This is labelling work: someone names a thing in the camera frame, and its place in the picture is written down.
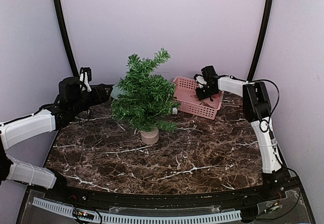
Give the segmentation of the small green christmas tree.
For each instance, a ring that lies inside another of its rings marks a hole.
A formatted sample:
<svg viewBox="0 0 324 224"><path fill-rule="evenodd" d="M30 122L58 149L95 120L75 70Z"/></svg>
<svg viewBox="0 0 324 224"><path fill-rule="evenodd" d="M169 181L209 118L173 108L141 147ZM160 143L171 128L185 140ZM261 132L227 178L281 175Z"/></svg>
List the small green christmas tree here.
<svg viewBox="0 0 324 224"><path fill-rule="evenodd" d="M180 103L174 100L176 86L163 76L153 74L170 58L164 48L156 52L152 59L130 55L126 76L118 83L125 94L111 104L113 118L138 130L142 142L147 145L158 142L159 130L174 132L177 129L176 123L166 120L173 108L180 107Z"/></svg>

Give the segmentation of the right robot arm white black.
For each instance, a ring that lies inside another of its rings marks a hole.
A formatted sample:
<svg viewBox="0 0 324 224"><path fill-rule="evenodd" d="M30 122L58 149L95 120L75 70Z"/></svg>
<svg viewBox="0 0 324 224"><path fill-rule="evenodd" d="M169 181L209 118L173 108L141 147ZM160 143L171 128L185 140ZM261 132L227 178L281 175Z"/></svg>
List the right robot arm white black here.
<svg viewBox="0 0 324 224"><path fill-rule="evenodd" d="M265 82L275 85L268 79L254 81L238 79L234 76L218 75L213 66L206 66L194 80L198 84L195 90L198 99L211 99L220 91L242 97L244 118L251 124L261 152L263 175L275 176L282 169L282 161L278 152L278 143L272 127L271 106Z"/></svg>

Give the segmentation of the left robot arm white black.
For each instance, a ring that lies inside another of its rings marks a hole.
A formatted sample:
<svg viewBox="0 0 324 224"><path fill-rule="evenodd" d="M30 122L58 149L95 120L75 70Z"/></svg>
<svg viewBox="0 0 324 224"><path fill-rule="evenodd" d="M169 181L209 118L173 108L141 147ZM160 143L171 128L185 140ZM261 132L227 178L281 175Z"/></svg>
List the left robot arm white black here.
<svg viewBox="0 0 324 224"><path fill-rule="evenodd" d="M41 106L35 113L1 123L1 181L12 180L51 189L61 202L71 198L71 189L57 182L47 168L34 166L6 153L25 140L67 127L82 112L109 100L112 87L89 85L87 75L68 77L59 82L54 103Z"/></svg>

